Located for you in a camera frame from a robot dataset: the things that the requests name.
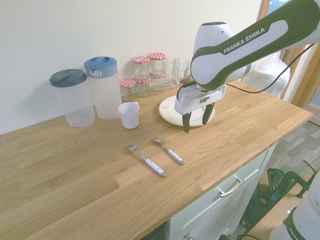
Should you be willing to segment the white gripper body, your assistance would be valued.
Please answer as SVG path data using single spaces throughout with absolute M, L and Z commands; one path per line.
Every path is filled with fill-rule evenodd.
M 191 113 L 221 100 L 225 95 L 226 89 L 226 85 L 210 91 L 203 91 L 202 88 L 195 85 L 182 87 L 176 95 L 174 109 L 181 115 Z

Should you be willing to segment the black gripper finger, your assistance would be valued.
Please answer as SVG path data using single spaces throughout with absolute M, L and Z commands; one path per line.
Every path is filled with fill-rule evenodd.
M 204 111 L 204 114 L 203 114 L 203 117 L 202 117 L 202 124 L 203 125 L 207 124 L 207 122 L 208 122 L 208 120 L 209 120 L 209 118 L 210 118 L 210 116 L 212 114 L 212 111 L 214 109 L 214 105 L 215 105 L 215 103 L 213 102 L 213 103 L 208 104 L 205 107 L 205 111 Z
M 191 118 L 191 112 L 183 114 L 182 115 L 182 124 L 183 124 L 183 130 L 185 133 L 188 133 L 190 131 L 190 118 Z

